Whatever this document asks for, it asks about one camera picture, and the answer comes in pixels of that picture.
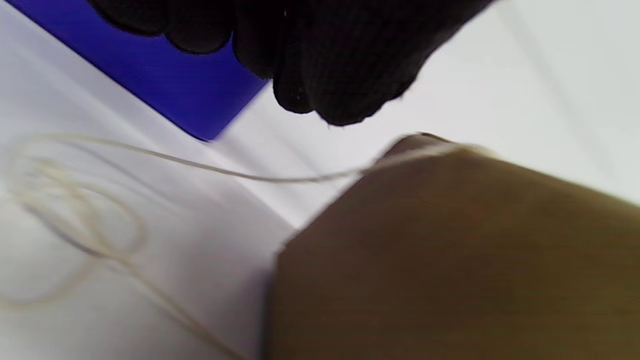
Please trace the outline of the person's left hand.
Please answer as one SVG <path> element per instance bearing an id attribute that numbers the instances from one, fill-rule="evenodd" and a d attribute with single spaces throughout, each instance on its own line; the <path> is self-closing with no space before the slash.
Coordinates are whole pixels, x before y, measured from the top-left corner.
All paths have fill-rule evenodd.
<path id="1" fill-rule="evenodd" d="M 272 80 L 282 109 L 332 126 L 374 116 L 491 0 L 92 0 L 110 25 Z"/>

